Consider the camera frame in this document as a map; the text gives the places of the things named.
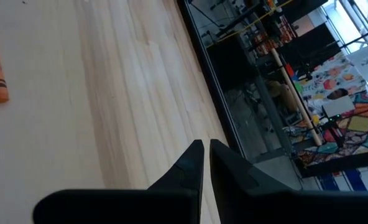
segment wooden pole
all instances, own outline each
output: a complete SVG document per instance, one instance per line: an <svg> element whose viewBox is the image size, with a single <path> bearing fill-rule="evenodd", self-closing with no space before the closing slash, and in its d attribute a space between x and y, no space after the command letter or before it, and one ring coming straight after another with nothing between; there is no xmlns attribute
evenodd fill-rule
<svg viewBox="0 0 368 224"><path fill-rule="evenodd" d="M301 99L298 97L297 95L297 92L296 92L296 89L295 87L292 85L292 82L290 81L290 77L288 75L288 73L286 72L285 68L283 67L282 65L282 61L281 59L279 58L279 55L277 53L277 50L275 49L271 49L271 53L272 55L274 56L275 58L275 61L277 62L278 66L280 67L281 69L281 72L282 72L282 75L286 81L286 83L288 84L289 86L289 89L293 95L293 97L295 98L296 100L296 104L297 104L297 107L299 108L300 110L300 113L301 115L303 116L303 119L306 121L306 124L307 124L307 128L311 129L311 134L313 135L313 139L314 139L314 142L317 146L320 146L322 145L322 142L321 142L321 139L318 137L318 135L316 134L316 131L315 129L313 129L313 124L311 123L311 120L308 118L308 115L307 115L307 111L304 109L302 103L301 103Z"/></svg>

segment colorful quilt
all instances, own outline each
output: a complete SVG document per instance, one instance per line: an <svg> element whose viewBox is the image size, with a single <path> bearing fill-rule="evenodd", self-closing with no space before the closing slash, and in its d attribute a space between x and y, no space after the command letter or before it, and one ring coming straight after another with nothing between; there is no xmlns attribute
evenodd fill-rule
<svg viewBox="0 0 368 224"><path fill-rule="evenodd" d="M368 153L368 94L366 91L354 95L355 110L342 114L343 117L358 114L338 122L344 134L343 148L338 148L329 131L323 133L327 143L320 147L310 147L298 152L305 166L312 166L331 159Z"/></svg>
<svg viewBox="0 0 368 224"><path fill-rule="evenodd" d="M350 95L366 90L366 81L357 68L340 52L315 68L310 81L300 81L301 95L308 100L326 98L332 91L344 88Z"/></svg>

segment light wood planks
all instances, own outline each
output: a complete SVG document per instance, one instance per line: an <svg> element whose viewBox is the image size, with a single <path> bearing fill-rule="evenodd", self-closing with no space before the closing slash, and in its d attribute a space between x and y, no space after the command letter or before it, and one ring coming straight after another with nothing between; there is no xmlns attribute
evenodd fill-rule
<svg viewBox="0 0 368 224"><path fill-rule="evenodd" d="M67 188L144 189L204 140L202 223L225 141L174 0L0 0L0 223Z"/></svg>

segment wooden floor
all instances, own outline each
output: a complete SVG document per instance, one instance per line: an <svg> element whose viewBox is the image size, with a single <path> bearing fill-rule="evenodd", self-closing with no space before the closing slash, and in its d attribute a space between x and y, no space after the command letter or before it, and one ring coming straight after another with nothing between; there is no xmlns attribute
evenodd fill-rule
<svg viewBox="0 0 368 224"><path fill-rule="evenodd" d="M0 223L60 189L147 188L192 140L225 141L174 0L0 0L0 56Z"/></svg>

